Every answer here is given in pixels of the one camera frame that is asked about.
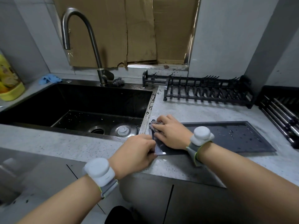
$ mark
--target yellow bottle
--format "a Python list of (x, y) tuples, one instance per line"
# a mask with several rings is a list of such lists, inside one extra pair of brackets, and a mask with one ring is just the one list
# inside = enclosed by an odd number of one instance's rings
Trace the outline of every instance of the yellow bottle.
[(25, 91), (25, 87), (5, 57), (0, 54), (0, 98), (12, 101)]

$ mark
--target person's left hand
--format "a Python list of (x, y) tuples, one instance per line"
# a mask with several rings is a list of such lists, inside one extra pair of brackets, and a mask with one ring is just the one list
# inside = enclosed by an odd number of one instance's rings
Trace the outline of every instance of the person's left hand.
[(146, 168), (156, 157), (154, 153), (156, 142), (150, 135), (139, 134), (131, 136), (126, 142), (108, 159), (110, 166), (115, 172), (116, 179), (122, 179), (128, 174)]

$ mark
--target hand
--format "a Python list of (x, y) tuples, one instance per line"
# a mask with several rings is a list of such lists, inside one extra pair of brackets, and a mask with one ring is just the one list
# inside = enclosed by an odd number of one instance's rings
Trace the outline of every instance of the hand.
[(108, 159), (115, 172), (115, 178), (120, 180), (128, 174), (146, 168), (156, 157), (154, 153), (156, 142), (150, 135), (139, 134), (131, 136), (119, 147), (112, 157)]
[(172, 115), (159, 116), (157, 118), (157, 122), (159, 121), (162, 121), (164, 125), (152, 125), (157, 130), (162, 131), (162, 133), (155, 133), (155, 137), (170, 148), (186, 149), (186, 147), (190, 144), (190, 138), (193, 133), (177, 121)]

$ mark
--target blue cloth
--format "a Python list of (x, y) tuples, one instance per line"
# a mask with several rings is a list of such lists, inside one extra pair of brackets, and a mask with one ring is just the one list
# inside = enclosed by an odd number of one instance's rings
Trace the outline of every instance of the blue cloth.
[(55, 83), (55, 82), (61, 82), (62, 79), (61, 78), (58, 78), (56, 75), (53, 75), (53, 74), (47, 74), (45, 76), (43, 76), (40, 80), (39, 80), (39, 84), (40, 85), (43, 85), (43, 84), (47, 84), (48, 82), (52, 82), (52, 83)]

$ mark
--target forearm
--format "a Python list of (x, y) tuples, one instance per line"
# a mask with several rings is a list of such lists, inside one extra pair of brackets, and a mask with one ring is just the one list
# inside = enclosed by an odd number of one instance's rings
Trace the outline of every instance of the forearm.
[(85, 175), (42, 203), (18, 224), (81, 223), (100, 200), (99, 187)]
[(299, 222), (298, 186), (211, 142), (200, 149), (198, 159), (261, 220)]

